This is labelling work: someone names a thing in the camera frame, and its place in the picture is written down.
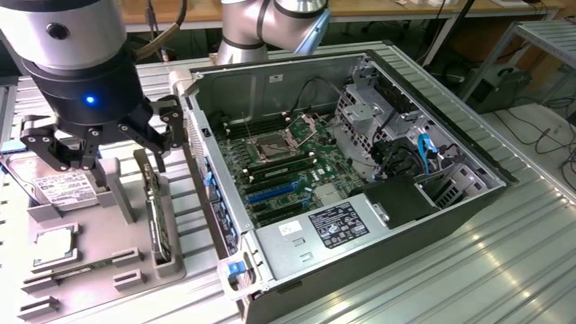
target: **motherboard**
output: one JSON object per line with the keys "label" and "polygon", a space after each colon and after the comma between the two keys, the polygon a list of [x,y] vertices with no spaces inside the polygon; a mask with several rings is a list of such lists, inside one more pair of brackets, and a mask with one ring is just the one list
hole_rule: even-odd
{"label": "motherboard", "polygon": [[301,113],[293,119],[225,124],[217,134],[258,227],[339,202],[365,184],[326,117]]}

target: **blue led light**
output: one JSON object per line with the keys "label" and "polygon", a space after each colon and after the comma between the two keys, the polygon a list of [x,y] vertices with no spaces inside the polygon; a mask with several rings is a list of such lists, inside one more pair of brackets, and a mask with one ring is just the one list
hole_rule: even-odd
{"label": "blue led light", "polygon": [[97,98],[93,96],[89,96],[85,98],[85,101],[87,102],[89,105],[94,105],[97,103]]}

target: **power supply label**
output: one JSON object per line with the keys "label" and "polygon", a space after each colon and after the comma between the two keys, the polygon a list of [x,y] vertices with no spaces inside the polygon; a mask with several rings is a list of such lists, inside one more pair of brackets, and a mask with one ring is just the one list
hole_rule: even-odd
{"label": "power supply label", "polygon": [[350,202],[310,215],[327,248],[337,248],[370,233]]}

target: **slotted metal surface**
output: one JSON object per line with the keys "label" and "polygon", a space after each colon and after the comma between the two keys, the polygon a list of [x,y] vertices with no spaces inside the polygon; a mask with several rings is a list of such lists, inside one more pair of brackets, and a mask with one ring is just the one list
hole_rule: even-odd
{"label": "slotted metal surface", "polygon": [[[570,323],[576,320],[576,210],[566,188],[521,159],[461,100],[395,48],[379,42],[325,47],[319,53],[374,49],[433,100],[462,129],[514,172],[519,186],[458,232],[363,280],[289,314],[277,323]],[[287,57],[278,52],[274,57]],[[207,60],[145,65],[139,72],[147,95],[169,94],[169,72],[207,65]],[[17,119],[50,112],[30,80],[18,88]],[[123,181],[138,177],[131,143],[103,149],[122,160]],[[241,323],[235,303],[223,295],[215,273],[217,253],[182,152],[169,159],[187,279],[155,292],[78,314],[75,323]],[[7,179],[2,192],[0,263],[22,243],[26,197]],[[0,269],[0,278],[6,278]],[[14,323],[14,317],[0,323]]]}
{"label": "slotted metal surface", "polygon": [[576,20],[521,22],[518,34],[576,68]]}

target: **blue pcie slot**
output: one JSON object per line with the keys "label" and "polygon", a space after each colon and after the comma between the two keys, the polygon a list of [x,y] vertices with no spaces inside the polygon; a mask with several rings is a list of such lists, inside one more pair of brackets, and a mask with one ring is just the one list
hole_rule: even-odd
{"label": "blue pcie slot", "polygon": [[289,192],[295,191],[297,186],[294,184],[281,187],[275,190],[271,190],[269,192],[263,192],[262,194],[255,194],[254,196],[249,197],[249,203],[258,203],[259,201],[267,200],[273,197],[281,196],[282,194],[287,194]]}

